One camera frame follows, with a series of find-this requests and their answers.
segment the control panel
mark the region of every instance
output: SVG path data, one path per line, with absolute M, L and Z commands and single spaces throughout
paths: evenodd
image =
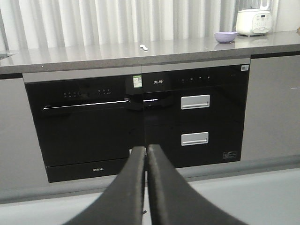
M 89 98 L 95 96 L 108 96 L 111 95 L 111 88 L 97 88 L 91 90 L 67 90 L 62 93 L 64 98 Z
M 265 33 L 271 30 L 271 13 L 259 13 L 253 17 L 252 31 L 254 33 Z
M 210 67 L 145 73 L 143 92 L 181 90 L 221 84 L 247 83 L 249 65 Z

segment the floor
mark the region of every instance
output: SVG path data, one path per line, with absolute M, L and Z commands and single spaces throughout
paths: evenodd
M 249 225 L 300 224 L 300 168 L 189 183 L 204 197 Z M 143 224 L 150 225 L 145 191 Z M 61 225 L 101 193 L 0 204 L 0 224 Z

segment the sink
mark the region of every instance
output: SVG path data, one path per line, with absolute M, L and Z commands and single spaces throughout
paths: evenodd
M 5 59 L 5 58 L 8 58 L 12 55 L 15 55 L 16 53 L 10 53 L 10 52 L 7 52 L 7 53 L 0 53 L 0 60 L 2 59 Z

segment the countertop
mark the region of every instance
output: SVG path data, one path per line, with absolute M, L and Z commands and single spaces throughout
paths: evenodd
M 264 36 L 237 36 L 231 44 L 219 44 L 214 37 L 143 43 L 148 51 L 142 50 L 139 44 L 19 50 L 17 54 L 0 60 L 0 74 L 130 67 L 297 52 L 300 51 L 300 35 L 296 31 L 283 31 Z

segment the dishwasher door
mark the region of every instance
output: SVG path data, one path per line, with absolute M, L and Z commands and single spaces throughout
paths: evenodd
M 117 174 L 144 145 L 133 75 L 26 84 L 50 182 Z
M 239 161 L 247 88 L 241 65 L 143 74 L 146 146 L 175 167 Z

